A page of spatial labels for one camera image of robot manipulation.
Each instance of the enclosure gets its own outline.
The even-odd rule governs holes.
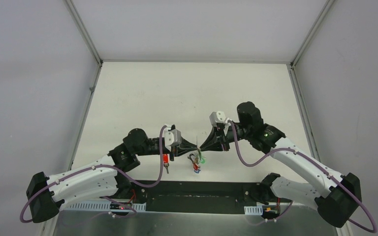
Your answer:
[[[246,101],[316,160],[358,176],[378,224],[378,1],[0,0],[0,235],[369,235],[300,204],[260,226],[259,216],[167,210],[74,228],[63,224],[95,212],[19,222],[34,174],[95,161],[134,128],[158,137],[175,124],[201,144],[211,112],[236,120]],[[249,162],[262,156],[240,149]],[[162,180],[306,182],[274,159],[245,168],[234,146],[205,156],[199,174],[176,157]],[[130,176],[155,180],[158,157],[138,159]],[[351,218],[370,228],[361,209]]]

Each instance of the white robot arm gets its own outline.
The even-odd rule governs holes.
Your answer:
[[[201,151],[228,151],[229,144],[234,142],[240,161],[248,167],[256,166],[267,156],[279,160],[308,183],[294,182],[271,173],[258,185],[257,199],[264,204],[275,198],[290,199],[317,210],[331,225],[342,227],[359,205],[335,180],[338,179],[341,185],[361,201],[360,180],[352,173],[344,176],[309,158],[283,132],[265,124],[260,110],[252,102],[241,103],[237,107],[237,113],[239,123],[234,123],[221,111],[210,115],[213,128],[201,145]],[[266,155],[253,164],[246,163],[238,148],[238,141],[243,139]]]

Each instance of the red wire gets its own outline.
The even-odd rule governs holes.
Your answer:
[[[133,199],[136,198],[136,195],[135,195],[135,191],[134,191],[134,189],[131,189],[131,192],[133,192],[133,195],[132,195],[132,197],[130,198],[130,200],[127,202],[127,204],[129,204]]]

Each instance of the small object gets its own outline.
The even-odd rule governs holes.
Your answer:
[[[197,174],[199,174],[199,172],[201,171],[201,166],[200,166],[200,158],[199,158],[199,154],[198,153],[191,153],[189,156],[188,156],[188,159],[192,162],[192,165],[193,165],[193,171]]]
[[[164,167],[166,168],[166,172],[169,173],[169,163],[165,163]]]
[[[166,172],[169,173],[169,156],[163,154],[163,166],[166,168]]]

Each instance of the wire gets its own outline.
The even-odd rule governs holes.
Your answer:
[[[134,189],[131,189],[131,192],[132,192],[132,196],[131,196],[130,200],[127,202],[127,204],[130,203],[133,199],[135,199],[135,198],[137,197],[137,196],[135,195],[135,191],[134,191]]]
[[[230,124],[231,124],[231,127],[233,130],[236,130],[235,129],[235,125],[234,123],[230,120],[229,121]],[[369,210],[366,208],[366,206],[364,206],[364,204],[353,194],[351,193],[346,187],[344,187],[344,185],[342,185],[334,176],[331,176],[330,173],[324,169],[323,167],[321,167],[318,163],[316,163],[314,160],[312,160],[312,158],[308,157],[307,155],[299,152],[299,151],[295,151],[291,148],[285,148],[285,147],[282,147],[282,148],[276,148],[276,149],[273,149],[272,151],[270,151],[269,153],[267,153],[266,155],[264,155],[262,158],[260,158],[258,161],[254,162],[253,164],[248,164],[247,162],[244,161],[244,159],[242,158],[241,156],[241,153],[240,153],[240,148],[238,146],[238,139],[237,139],[237,132],[232,132],[233,135],[234,135],[234,144],[235,144],[235,149],[237,151],[237,155],[238,155],[238,158],[240,159],[240,161],[247,167],[253,167],[253,166],[256,166],[258,165],[260,162],[262,162],[264,159],[266,159],[266,157],[270,156],[271,154],[275,153],[275,152],[278,152],[278,151],[290,151],[290,152],[293,152],[293,153],[296,153],[297,155],[300,155],[301,157],[305,158],[307,161],[311,162],[314,166],[316,166],[320,171],[322,171],[325,175],[328,176],[328,178],[332,179],[338,186],[340,186],[351,198],[353,198],[353,200],[363,209],[364,213],[366,213],[367,217],[369,218],[370,220],[370,223],[372,224],[372,227],[373,229],[369,229],[365,226],[362,226],[361,224],[355,222],[354,220],[352,219],[349,219],[348,221],[353,223],[354,225],[370,232],[370,233],[376,233],[378,231],[378,226],[375,222],[375,219],[373,218],[373,216],[370,214]]]
[[[159,143],[159,147],[162,147],[163,146],[163,131],[164,129],[166,128],[167,126],[164,125],[161,130],[160,130],[160,138],[158,139],[158,143]],[[62,178],[59,179],[59,182],[62,182],[62,181],[65,181],[66,179],[68,178],[71,178],[73,176],[76,176],[78,174],[81,174],[83,172],[86,172],[86,171],[95,171],[96,169],[99,169],[99,168],[111,168],[111,169],[114,169],[116,171],[118,171],[119,173],[121,173],[123,176],[125,176],[126,178],[129,179],[129,181],[135,183],[136,185],[139,185],[141,187],[144,187],[144,188],[151,188],[151,187],[154,187],[156,186],[158,183],[160,183],[160,180],[161,180],[161,176],[163,175],[163,149],[162,148],[159,148],[160,150],[160,173],[158,175],[158,178],[157,180],[152,183],[152,184],[143,184],[143,183],[140,183],[138,181],[136,181],[135,179],[131,178],[129,175],[127,175],[124,171],[120,170],[119,168],[115,167],[115,166],[110,166],[110,165],[103,165],[103,164],[100,164],[98,166],[92,166],[92,167],[87,167],[87,168],[84,168],[84,169],[81,169],[79,171],[76,171],[76,172],[73,172],[69,175],[66,175]],[[32,222],[32,219],[30,220],[25,220],[24,219],[24,213],[25,211],[27,210],[28,206],[31,204],[31,202],[38,196],[40,195],[42,192],[44,192],[45,190],[53,187],[54,185],[56,185],[57,183],[56,182],[52,182],[50,184],[48,184],[47,186],[45,186],[44,188],[38,190],[30,199],[28,199],[27,203],[25,203],[24,207],[22,208],[21,210],[21,214],[20,214],[20,221],[22,223],[29,223],[29,222]]]

